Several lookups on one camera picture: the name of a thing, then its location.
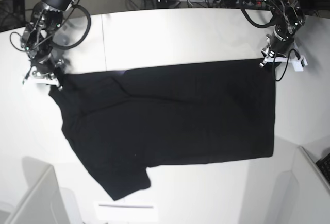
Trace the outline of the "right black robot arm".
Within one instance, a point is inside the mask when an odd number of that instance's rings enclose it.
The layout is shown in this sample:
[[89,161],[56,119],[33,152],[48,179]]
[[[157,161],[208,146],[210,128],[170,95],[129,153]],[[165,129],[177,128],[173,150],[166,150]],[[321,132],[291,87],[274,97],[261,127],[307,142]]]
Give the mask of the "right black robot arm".
[[[80,0],[40,0],[32,9],[30,22],[20,36],[20,48],[27,54],[30,69],[24,80],[32,79],[40,84],[62,88],[65,61],[52,55],[53,49],[69,50],[79,46],[91,28],[91,15],[80,5]],[[82,37],[72,45],[54,42],[54,36],[69,20],[63,16],[68,9],[80,10],[87,18],[87,27]]]

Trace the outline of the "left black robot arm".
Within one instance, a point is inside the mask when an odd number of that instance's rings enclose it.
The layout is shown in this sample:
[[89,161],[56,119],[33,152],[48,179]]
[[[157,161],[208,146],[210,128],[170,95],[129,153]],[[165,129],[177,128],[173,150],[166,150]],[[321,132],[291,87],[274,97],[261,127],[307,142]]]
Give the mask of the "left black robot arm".
[[277,67],[289,63],[295,71],[302,71],[307,65],[306,59],[298,51],[295,34],[305,24],[299,0],[263,0],[273,15],[271,21],[274,30],[266,35],[266,46],[262,49],[264,59],[261,68]]

